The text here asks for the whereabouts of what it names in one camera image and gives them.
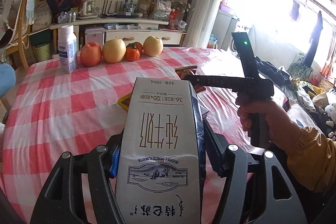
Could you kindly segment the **yellow sleeve forearm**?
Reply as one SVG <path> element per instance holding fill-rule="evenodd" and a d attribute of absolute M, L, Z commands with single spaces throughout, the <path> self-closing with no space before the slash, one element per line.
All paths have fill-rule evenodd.
<path fill-rule="evenodd" d="M 335 141 L 317 129 L 302 128 L 285 153 L 291 174 L 308 190 L 326 193 L 335 185 Z"/>

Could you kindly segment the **right hand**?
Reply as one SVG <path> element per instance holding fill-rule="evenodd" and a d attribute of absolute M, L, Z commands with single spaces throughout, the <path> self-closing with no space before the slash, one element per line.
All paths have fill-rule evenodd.
<path fill-rule="evenodd" d="M 265 114 L 270 141 L 284 151 L 290 149 L 301 135 L 302 129 L 299 125 L 295 124 L 285 110 L 273 100 L 248 102 L 238 95 L 236 104 L 239 106 L 238 117 L 244 131 L 248 131 L 252 126 L 250 114 Z"/>

